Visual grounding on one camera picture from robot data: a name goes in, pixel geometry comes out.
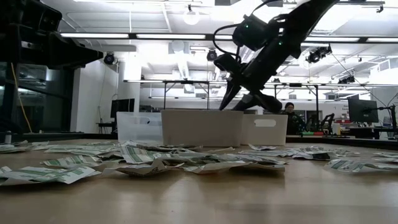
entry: ceiling light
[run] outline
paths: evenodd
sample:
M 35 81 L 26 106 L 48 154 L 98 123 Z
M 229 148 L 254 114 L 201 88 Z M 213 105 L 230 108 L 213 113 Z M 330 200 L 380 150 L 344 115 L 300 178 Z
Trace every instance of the ceiling light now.
M 162 80 L 124 80 L 129 83 L 163 83 Z
M 216 35 L 216 40 L 232 40 L 232 35 Z
M 74 0 L 75 2 L 102 2 L 102 3 L 138 3 L 138 4 L 186 4 L 186 1 L 148 1 L 148 0 Z M 192 6 L 201 6 L 201 1 L 189 2 Z
M 357 42 L 358 37 L 307 37 L 309 42 Z
M 138 39 L 195 39 L 204 40 L 206 35 L 197 34 L 137 34 Z
M 302 47 L 328 47 L 329 44 L 322 44 L 322 43 L 302 43 Z
M 62 37 L 71 38 L 97 38 L 97 39 L 128 39 L 129 34 L 89 34 L 89 33 L 63 33 Z
M 186 24 L 195 25 L 199 22 L 200 15 L 198 11 L 196 12 L 192 11 L 191 5 L 189 4 L 188 10 L 184 12 L 183 19 Z
M 369 38 L 367 42 L 398 42 L 398 38 Z

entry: cardboard box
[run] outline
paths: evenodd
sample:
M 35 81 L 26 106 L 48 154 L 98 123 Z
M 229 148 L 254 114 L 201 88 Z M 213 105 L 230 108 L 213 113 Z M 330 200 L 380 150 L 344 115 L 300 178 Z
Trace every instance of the cardboard box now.
M 245 114 L 242 123 L 243 145 L 284 146 L 286 144 L 287 115 Z
M 164 144 L 239 147 L 243 112 L 163 110 Z

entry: fluorescent light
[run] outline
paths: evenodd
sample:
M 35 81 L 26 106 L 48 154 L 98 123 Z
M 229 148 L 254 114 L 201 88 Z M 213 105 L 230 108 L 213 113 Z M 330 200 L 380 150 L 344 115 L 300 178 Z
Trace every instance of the fluorescent light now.
M 142 4 L 186 4 L 201 6 L 201 1 L 148 1 L 148 0 L 74 0 L 75 2 L 102 2 L 102 3 L 142 3 Z
M 71 38 L 129 38 L 129 34 L 89 34 L 89 33 L 63 33 L 62 37 L 71 37 Z
M 206 35 L 198 34 L 137 34 L 138 39 L 195 39 L 204 40 Z
M 369 38 L 367 42 L 398 42 L 398 38 Z
M 125 80 L 129 83 L 163 83 L 162 80 Z
M 307 37 L 308 42 L 357 42 L 358 37 Z
M 302 47 L 329 47 L 329 44 L 323 44 L 323 43 L 302 43 Z
M 232 40 L 232 35 L 216 35 L 216 40 Z

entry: wooden table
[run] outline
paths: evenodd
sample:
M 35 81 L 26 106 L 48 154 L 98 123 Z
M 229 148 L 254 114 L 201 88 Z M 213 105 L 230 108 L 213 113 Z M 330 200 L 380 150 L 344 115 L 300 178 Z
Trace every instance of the wooden table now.
M 354 158 L 361 161 L 381 151 L 344 148 L 361 152 Z M 0 166 L 37 167 L 65 156 L 3 154 Z M 285 160 L 284 174 L 170 171 L 149 178 L 114 174 L 70 185 L 0 187 L 1 223 L 398 223 L 397 174 L 353 175 L 324 170 L 325 161 Z

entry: white wall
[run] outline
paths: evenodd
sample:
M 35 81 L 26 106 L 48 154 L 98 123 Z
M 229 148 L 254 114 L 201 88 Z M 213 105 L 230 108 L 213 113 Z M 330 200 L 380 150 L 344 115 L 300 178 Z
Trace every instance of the white wall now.
M 112 97 L 117 93 L 117 82 L 118 74 L 100 60 L 76 70 L 71 131 L 98 133 L 100 111 L 105 123 L 111 121 Z
M 118 83 L 118 99 L 134 99 L 134 112 L 139 112 L 139 101 L 140 101 L 140 83 L 126 83 L 125 79 L 141 79 L 141 65 L 135 65 L 135 68 L 129 68 L 129 62 L 121 62 L 119 67 L 119 83 Z M 126 76 L 131 73 L 138 74 L 135 78 L 129 78 Z

